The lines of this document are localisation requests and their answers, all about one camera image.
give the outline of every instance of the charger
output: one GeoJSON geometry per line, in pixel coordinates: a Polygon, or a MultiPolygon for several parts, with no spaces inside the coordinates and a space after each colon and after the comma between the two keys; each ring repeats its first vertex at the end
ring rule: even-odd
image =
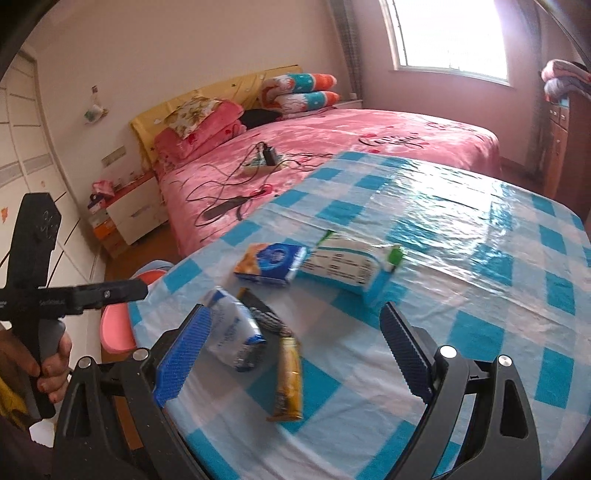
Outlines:
{"type": "Polygon", "coordinates": [[[273,167],[280,162],[275,147],[270,147],[266,143],[263,143],[262,156],[265,159],[265,163],[270,167],[273,167]]]}

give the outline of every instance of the hand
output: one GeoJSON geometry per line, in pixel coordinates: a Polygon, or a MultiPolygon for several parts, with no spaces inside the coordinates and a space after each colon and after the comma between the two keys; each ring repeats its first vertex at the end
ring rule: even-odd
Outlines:
{"type": "Polygon", "coordinates": [[[47,358],[40,370],[27,347],[10,330],[0,330],[0,351],[31,377],[39,377],[43,373],[43,376],[37,380],[37,388],[49,394],[51,403],[61,402],[66,395],[71,350],[72,339],[67,332],[64,332],[57,353],[47,358]]]}

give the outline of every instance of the curtain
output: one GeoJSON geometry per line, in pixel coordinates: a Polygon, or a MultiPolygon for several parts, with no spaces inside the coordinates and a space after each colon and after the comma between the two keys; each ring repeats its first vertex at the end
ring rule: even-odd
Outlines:
{"type": "MultiPolygon", "coordinates": [[[[516,0],[519,13],[524,24],[527,26],[527,31],[530,37],[531,47],[534,52],[534,60],[538,70],[542,70],[542,29],[540,23],[540,12],[534,0],[516,0]]],[[[532,173],[540,170],[541,155],[544,147],[544,125],[545,125],[545,97],[544,97],[544,82],[539,74],[537,74],[538,93],[535,97],[534,111],[531,121],[530,141],[527,149],[527,158],[525,167],[532,173]]]]}
{"type": "Polygon", "coordinates": [[[363,84],[361,80],[359,34],[352,0],[329,0],[329,4],[339,32],[340,43],[345,53],[351,90],[357,95],[357,98],[362,99],[363,84]]]}

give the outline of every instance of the blue gripper pad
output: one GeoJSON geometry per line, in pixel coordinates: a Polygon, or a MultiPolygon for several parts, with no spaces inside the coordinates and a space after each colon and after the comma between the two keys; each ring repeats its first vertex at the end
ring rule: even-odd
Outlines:
{"type": "Polygon", "coordinates": [[[379,314],[379,327],[411,393],[428,404],[434,395],[431,367],[411,333],[412,327],[388,303],[379,314]]]}
{"type": "Polygon", "coordinates": [[[195,360],[212,329],[212,317],[206,307],[193,313],[156,370],[154,399],[162,408],[178,396],[195,360]]]}

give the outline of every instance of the yellow headboard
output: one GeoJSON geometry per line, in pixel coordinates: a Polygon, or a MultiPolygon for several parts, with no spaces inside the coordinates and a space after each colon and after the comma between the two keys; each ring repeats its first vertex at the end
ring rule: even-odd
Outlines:
{"type": "Polygon", "coordinates": [[[168,102],[161,103],[144,113],[139,114],[131,121],[131,129],[139,140],[139,147],[142,155],[142,165],[145,169],[151,169],[156,162],[158,154],[154,149],[154,137],[158,135],[166,125],[164,119],[174,112],[187,100],[195,95],[205,97],[218,97],[240,103],[245,110],[259,108],[258,94],[265,79],[284,75],[286,73],[301,73],[299,65],[280,67],[278,69],[263,70],[262,72],[250,73],[223,82],[214,83],[206,87],[184,93],[168,102]]]}

